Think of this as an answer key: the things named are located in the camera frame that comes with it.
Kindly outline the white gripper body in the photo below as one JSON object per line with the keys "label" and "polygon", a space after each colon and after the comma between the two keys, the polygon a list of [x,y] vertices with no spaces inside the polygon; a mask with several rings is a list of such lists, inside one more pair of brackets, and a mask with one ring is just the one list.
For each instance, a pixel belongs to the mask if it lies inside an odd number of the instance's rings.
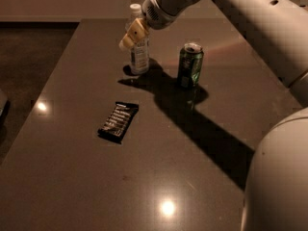
{"label": "white gripper body", "polygon": [[200,0],[144,0],[141,10],[147,25],[154,30],[161,30],[198,1]]}

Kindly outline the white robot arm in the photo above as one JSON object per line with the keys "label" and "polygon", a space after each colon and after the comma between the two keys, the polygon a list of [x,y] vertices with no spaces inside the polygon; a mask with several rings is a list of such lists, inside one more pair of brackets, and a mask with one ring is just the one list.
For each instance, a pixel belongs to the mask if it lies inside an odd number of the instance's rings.
{"label": "white robot arm", "polygon": [[[199,0],[145,0],[121,40],[130,49]],[[302,110],[276,124],[253,156],[241,231],[308,231],[308,12],[290,0],[212,0]]]}

